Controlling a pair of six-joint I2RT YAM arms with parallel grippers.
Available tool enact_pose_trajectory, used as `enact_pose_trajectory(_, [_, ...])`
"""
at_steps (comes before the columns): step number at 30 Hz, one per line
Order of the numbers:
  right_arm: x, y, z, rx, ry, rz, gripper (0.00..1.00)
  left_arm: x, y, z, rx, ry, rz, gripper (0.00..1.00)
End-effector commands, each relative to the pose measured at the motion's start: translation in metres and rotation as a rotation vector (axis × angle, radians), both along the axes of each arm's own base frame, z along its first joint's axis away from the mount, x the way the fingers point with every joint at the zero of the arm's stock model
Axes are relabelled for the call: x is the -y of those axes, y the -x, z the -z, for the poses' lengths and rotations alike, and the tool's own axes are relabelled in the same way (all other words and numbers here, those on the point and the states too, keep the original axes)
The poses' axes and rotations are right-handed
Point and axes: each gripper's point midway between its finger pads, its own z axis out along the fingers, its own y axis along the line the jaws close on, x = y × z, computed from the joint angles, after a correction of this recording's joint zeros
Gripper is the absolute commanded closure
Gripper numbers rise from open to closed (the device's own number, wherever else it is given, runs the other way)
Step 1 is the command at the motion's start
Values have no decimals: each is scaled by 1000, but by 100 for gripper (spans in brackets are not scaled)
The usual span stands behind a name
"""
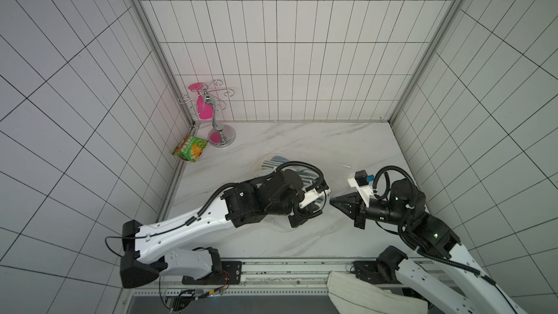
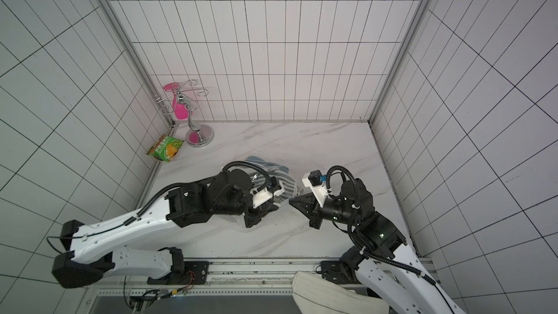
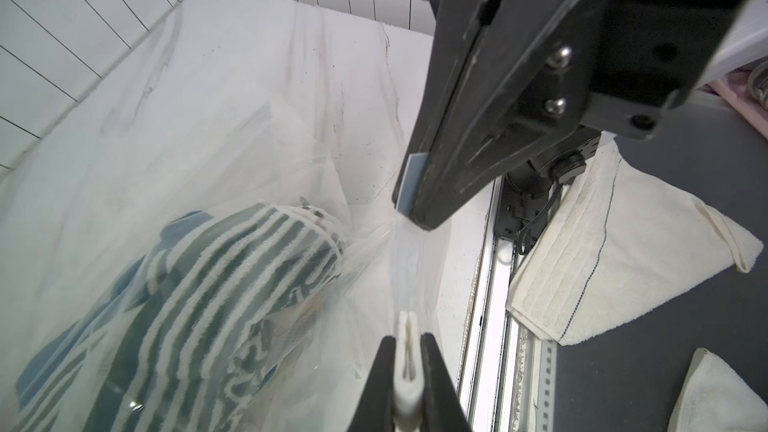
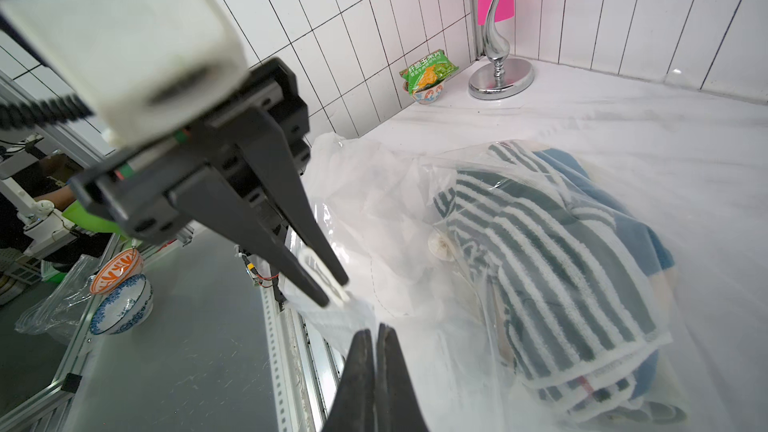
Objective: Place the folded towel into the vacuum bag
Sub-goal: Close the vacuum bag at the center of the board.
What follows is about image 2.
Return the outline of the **green white striped towel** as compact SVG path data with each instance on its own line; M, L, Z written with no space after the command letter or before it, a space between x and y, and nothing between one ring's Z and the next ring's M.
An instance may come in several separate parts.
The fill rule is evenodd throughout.
M302 193L302 189L296 183L296 180L290 175L290 171L285 166L276 165L260 165L271 178L275 177L280 186L284 189L282 194L275 194L273 198L274 203L281 204L283 201L291 199L293 197L299 196Z

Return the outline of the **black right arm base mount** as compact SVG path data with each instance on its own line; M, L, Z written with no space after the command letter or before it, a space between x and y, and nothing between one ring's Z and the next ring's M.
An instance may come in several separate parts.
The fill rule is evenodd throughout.
M316 273L331 283L337 285L359 284L356 272L360 264L369 260L365 255L360 254L360 249L353 246L348 249L338 260L321 261L316 268Z

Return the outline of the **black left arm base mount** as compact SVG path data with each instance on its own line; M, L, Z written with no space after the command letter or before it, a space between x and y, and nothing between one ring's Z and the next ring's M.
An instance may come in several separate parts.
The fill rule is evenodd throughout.
M184 261L183 252L176 247L160 249L164 254L171 256L171 271L159 278L148 278L149 285L203 285L209 271L207 261Z

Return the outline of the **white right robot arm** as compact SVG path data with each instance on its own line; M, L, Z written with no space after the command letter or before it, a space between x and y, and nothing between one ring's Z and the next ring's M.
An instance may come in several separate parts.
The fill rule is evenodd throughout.
M309 193L290 199L312 228L324 220L346 225L352 246L341 256L341 273L356 280L397 313L463 313L420 262L393 222L376 211L362 180L340 165L305 174Z

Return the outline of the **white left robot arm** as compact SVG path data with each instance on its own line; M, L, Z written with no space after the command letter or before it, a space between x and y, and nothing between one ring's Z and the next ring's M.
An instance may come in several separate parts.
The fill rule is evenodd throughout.
M149 284L189 285L196 273L187 268L181 249L148 251L131 245L208 222L215 215L242 216L245 227L252 228L278 209L273 200L284 191L284 184L263 168L233 161L213 177L172 183L127 214L91 225L66 222L57 237L64 250L55 257L51 273L64 289L89 286L109 276L145 276Z

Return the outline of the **clear plastic vacuum bag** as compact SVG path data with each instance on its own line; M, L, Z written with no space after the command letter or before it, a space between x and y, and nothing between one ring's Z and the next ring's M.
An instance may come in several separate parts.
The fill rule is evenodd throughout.
M267 215L278 211L283 206L283 202L288 201L285 200L281 204L278 204L278 203L274 203L273 200L269 200L263 203L263 205L259 206L258 208L253 209L252 208L253 195L255 195L256 193L264 189L272 190L274 188L278 188L280 186L279 181L275 177L271 178L269 174L267 174L266 171L263 170L263 168L255 164L251 164L245 161L245 159L232 161L228 164L225 164L225 166L222 167L223 172L232 172L233 170L241 170L245 172L246 174L248 174L251 180L250 187L248 188L248 196L247 199L245 200L246 203L244 204L242 210L244 226L246 228L253 228L257 226L261 221L263 221L263 219ZM302 189L302 193L303 193L304 189L302 185L298 182L296 183Z

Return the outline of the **teal and beige towel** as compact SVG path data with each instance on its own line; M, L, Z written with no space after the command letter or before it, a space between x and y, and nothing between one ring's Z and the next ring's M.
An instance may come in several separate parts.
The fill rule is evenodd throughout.
M266 159L260 158L258 156L247 156L245 158L245 161L251 163L251 164L255 164L261 168L263 168L264 171L266 171L268 174L272 174L272 175L277 175L280 173L283 174L289 174L289 168L275 163L273 161L268 161Z

